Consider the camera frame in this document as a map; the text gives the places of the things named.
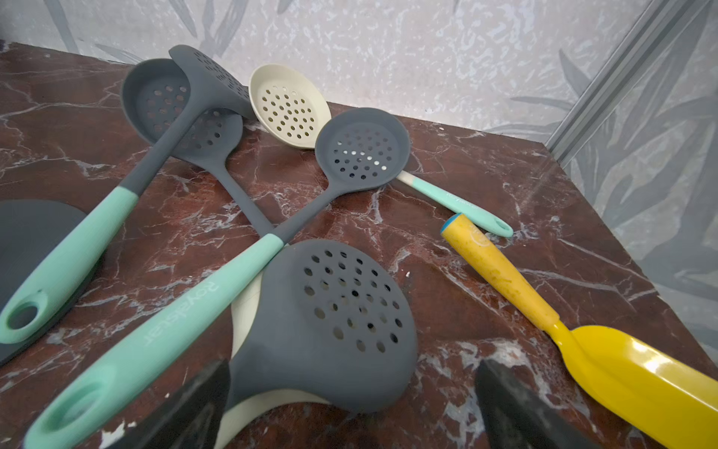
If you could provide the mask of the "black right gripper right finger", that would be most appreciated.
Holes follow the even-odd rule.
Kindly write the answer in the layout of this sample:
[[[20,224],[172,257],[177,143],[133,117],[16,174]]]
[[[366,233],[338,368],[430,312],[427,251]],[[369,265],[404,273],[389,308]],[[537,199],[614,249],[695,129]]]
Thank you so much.
[[[475,390],[492,448],[598,447],[495,360],[480,363]]]

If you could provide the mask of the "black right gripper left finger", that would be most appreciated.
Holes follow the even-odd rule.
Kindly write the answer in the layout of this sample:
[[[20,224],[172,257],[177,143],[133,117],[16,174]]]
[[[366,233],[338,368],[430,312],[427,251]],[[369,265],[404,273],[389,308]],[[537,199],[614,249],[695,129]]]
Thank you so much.
[[[228,361],[213,361],[112,446],[212,448],[217,440],[229,385]]]

